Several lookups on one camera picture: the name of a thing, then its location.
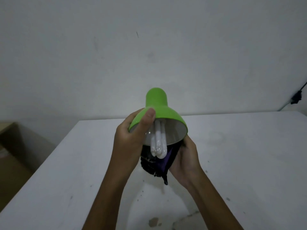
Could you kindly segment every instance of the person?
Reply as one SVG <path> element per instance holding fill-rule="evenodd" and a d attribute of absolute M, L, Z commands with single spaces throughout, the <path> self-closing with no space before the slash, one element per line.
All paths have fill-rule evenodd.
<path fill-rule="evenodd" d="M 110 163 L 83 230 L 116 228 L 122 192 L 138 164 L 145 133 L 156 116 L 154 109 L 148 109 L 129 133 L 128 128 L 140 111 L 130 114 L 116 129 Z M 196 145 L 188 135 L 169 170 L 191 194 L 209 230 L 243 229 L 202 170 Z"/>

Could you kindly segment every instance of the white wall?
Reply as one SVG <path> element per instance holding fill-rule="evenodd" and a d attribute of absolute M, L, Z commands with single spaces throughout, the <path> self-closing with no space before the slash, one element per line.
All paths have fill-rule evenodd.
<path fill-rule="evenodd" d="M 306 5 L 0 0 L 0 120 L 38 166 L 78 120 L 125 117 L 155 86 L 182 115 L 277 110 L 307 80 Z M 307 113 L 307 91 L 290 108 Z"/>

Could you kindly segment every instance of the power cord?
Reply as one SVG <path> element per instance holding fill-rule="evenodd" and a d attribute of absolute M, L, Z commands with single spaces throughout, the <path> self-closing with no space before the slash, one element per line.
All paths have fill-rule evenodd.
<path fill-rule="evenodd" d="M 302 89 L 305 87 L 305 85 L 307 85 L 307 82 L 302 86 L 302 88 L 297 91 L 292 98 L 285 104 L 282 106 L 282 108 L 280 108 L 278 111 L 281 111 L 286 105 L 288 105 L 289 103 L 291 104 L 297 104 L 300 100 L 302 100 Z"/>

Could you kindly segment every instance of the hand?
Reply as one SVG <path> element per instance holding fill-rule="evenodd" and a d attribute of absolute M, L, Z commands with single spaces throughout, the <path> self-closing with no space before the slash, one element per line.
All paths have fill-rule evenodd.
<path fill-rule="evenodd" d="M 183 144 L 179 148 L 177 156 L 169 168 L 176 180 L 189 189 L 193 179 L 197 178 L 203 170 L 198 160 L 198 153 L 195 143 L 186 135 Z"/>
<path fill-rule="evenodd" d="M 150 108 L 140 120 L 136 129 L 129 133 L 128 128 L 142 109 L 130 114 L 116 129 L 108 171 L 128 180 L 140 159 L 145 133 L 153 124 L 156 112 Z"/>

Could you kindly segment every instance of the white table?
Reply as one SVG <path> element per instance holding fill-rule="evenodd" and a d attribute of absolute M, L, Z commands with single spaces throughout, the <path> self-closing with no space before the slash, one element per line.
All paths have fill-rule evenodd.
<path fill-rule="evenodd" d="M 306 116 L 267 112 L 184 120 L 203 169 L 245 229 L 306 229 Z M 121 122 L 78 122 L 1 212 L 0 229 L 81 229 Z M 117 229 L 151 229 L 153 217 L 162 224 L 157 229 L 202 229 L 199 214 L 184 218 L 196 210 L 170 173 L 165 186 L 139 165 L 125 187 Z"/>

